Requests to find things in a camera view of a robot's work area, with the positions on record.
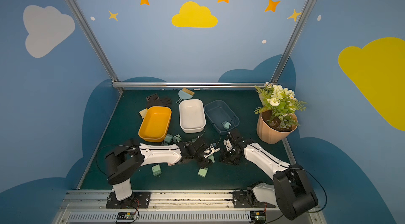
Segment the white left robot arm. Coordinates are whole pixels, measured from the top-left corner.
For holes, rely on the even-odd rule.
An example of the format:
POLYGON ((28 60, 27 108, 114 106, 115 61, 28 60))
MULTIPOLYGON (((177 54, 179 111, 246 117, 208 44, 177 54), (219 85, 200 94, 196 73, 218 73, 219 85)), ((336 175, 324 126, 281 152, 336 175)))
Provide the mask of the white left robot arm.
POLYGON ((140 167, 154 164, 173 166, 196 161, 201 169, 205 169, 213 163, 210 156, 219 150, 218 146, 207 144, 201 137, 167 146, 146 145, 130 139, 123 145, 117 145, 104 158, 108 184, 112 185, 116 199, 124 201, 133 195, 130 178, 140 167))

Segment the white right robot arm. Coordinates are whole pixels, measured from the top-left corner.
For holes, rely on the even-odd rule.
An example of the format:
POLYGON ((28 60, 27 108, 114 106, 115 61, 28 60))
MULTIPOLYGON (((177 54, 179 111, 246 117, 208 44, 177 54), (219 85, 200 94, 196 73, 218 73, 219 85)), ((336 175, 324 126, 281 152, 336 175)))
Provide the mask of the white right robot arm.
POLYGON ((242 157, 260 168, 273 181, 257 182, 236 194, 237 202, 251 207, 274 206, 289 220, 294 220, 319 203, 307 172, 298 164, 290 165, 276 158, 258 143, 243 139, 237 130, 228 133, 221 151, 221 161, 237 165, 242 157))

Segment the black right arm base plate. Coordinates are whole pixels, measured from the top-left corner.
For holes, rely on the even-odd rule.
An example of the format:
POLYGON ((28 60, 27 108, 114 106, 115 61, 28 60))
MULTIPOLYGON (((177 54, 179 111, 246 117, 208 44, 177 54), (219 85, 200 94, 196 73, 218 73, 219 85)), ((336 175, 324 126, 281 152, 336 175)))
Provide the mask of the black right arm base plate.
POLYGON ((232 192, 234 208, 277 208, 275 193, 273 190, 235 190, 232 192))

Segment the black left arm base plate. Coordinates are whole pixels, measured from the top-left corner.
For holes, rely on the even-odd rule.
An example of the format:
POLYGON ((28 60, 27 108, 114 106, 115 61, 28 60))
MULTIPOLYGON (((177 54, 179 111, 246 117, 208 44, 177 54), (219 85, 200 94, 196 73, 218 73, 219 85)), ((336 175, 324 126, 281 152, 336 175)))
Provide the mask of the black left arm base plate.
POLYGON ((135 191, 129 198, 119 201, 116 193, 112 192, 107 198, 105 207, 107 209, 147 209, 149 207, 150 197, 151 192, 149 191, 135 191))

